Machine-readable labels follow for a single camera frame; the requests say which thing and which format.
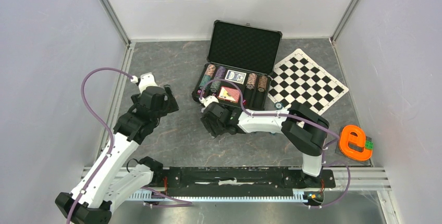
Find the brown poker chip stack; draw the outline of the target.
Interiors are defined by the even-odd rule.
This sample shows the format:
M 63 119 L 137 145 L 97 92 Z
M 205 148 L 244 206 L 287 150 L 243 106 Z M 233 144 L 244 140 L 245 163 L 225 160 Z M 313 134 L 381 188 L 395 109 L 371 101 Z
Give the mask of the brown poker chip stack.
M 259 80 L 258 80 L 258 83 L 257 83 L 257 90 L 259 92 L 265 92 L 266 91 L 267 81 L 268 81 L 267 76 L 260 76 L 259 77 Z

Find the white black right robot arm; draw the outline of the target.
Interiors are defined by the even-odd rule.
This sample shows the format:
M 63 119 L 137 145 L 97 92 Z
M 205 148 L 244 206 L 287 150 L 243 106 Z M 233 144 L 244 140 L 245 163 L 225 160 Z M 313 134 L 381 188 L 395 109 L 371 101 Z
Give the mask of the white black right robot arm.
M 302 153 L 301 180 L 315 186 L 322 180 L 324 142 L 329 122 L 306 105 L 294 103 L 290 108 L 273 111 L 229 108 L 217 102 L 208 104 L 201 121 L 213 137 L 224 133 L 278 133 L 285 136 Z

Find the orange blue poker chip stack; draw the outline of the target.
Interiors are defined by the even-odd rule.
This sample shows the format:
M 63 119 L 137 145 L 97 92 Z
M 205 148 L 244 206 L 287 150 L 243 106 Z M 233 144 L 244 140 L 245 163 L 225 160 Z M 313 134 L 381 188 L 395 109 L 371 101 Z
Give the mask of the orange blue poker chip stack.
M 256 73 L 250 73 L 248 75 L 248 78 L 247 78 L 246 88 L 248 90 L 253 90 L 255 88 L 256 81 L 257 81 L 257 74 Z

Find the green yellow blue chip stack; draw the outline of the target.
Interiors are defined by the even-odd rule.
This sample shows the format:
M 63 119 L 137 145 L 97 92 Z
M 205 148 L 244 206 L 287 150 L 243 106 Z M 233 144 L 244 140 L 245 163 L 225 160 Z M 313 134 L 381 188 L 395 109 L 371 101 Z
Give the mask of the green yellow blue chip stack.
M 216 93 L 220 88 L 221 80 L 220 79 L 214 79 L 210 85 L 210 92 Z

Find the purple poker chip stack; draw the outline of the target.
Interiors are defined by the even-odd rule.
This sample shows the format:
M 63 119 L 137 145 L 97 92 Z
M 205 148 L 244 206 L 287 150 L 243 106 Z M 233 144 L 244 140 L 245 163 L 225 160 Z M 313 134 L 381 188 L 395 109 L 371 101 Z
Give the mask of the purple poker chip stack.
M 222 79 L 224 77 L 225 72 L 226 72 L 225 67 L 223 67 L 223 66 L 218 67 L 214 78 L 221 78 Z

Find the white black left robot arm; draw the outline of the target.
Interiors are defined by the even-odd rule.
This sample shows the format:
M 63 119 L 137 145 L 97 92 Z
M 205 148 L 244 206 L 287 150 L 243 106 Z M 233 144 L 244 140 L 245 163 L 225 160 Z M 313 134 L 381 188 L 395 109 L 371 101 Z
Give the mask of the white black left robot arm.
M 179 109 L 168 84 L 146 86 L 131 99 L 132 106 L 118 118 L 105 150 L 88 174 L 71 192 L 57 196 L 55 204 L 67 223 L 109 223 L 115 210 L 135 191 L 147 184 L 158 186 L 163 182 L 163 171 L 144 163 L 113 181 L 160 119 Z

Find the teal poker chip stack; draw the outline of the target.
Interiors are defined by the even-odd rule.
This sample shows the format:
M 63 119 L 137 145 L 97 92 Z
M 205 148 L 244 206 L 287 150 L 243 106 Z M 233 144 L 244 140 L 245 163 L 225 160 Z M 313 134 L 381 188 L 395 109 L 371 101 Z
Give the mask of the teal poker chip stack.
M 204 74 L 200 81 L 199 89 L 202 90 L 210 80 L 211 80 L 211 75 Z

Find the black poker case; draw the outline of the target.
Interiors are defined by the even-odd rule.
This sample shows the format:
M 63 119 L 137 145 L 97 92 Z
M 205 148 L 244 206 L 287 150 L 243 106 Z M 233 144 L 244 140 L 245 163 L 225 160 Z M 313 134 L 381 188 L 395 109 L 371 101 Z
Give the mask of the black poker case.
M 193 89 L 191 96 L 198 102 L 199 97 L 207 97 L 210 95 L 218 97 L 222 86 L 235 88 L 240 91 L 240 99 L 237 103 L 223 101 L 218 99 L 220 103 L 228 107 L 239 108 L 243 100 L 247 101 L 245 108 L 251 110 L 264 110 L 265 102 L 269 92 L 269 85 L 273 74 L 273 67 L 276 60 L 278 48 L 282 39 L 282 32 L 277 30 L 269 30 L 253 27 L 245 24 L 226 22 L 221 20 L 214 21 L 213 31 L 210 41 L 210 47 L 207 55 L 207 64 L 204 65 L 203 71 Z M 199 84 L 209 64 L 218 67 L 223 66 L 227 70 L 235 70 L 247 73 L 244 84 L 238 84 L 225 80 L 224 77 L 214 78 L 216 70 L 211 80 L 206 86 L 200 90 Z M 246 88 L 246 82 L 250 73 L 257 74 L 257 81 L 253 90 Z M 267 88 L 265 92 L 257 90 L 257 83 L 260 76 L 267 76 Z M 214 79 L 220 79 L 220 88 L 216 93 L 210 92 L 210 85 Z

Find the pink poker chip stack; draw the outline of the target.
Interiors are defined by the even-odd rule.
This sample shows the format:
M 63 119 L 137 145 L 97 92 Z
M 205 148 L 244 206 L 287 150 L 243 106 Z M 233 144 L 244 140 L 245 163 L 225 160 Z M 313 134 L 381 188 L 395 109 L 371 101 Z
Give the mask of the pink poker chip stack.
M 205 75 L 205 76 L 212 77 L 213 74 L 214 74 L 214 72 L 215 72 L 215 70 L 216 70 L 216 66 L 213 65 L 213 64 L 209 64 L 209 65 L 207 66 L 206 70 L 205 70 L 204 75 Z

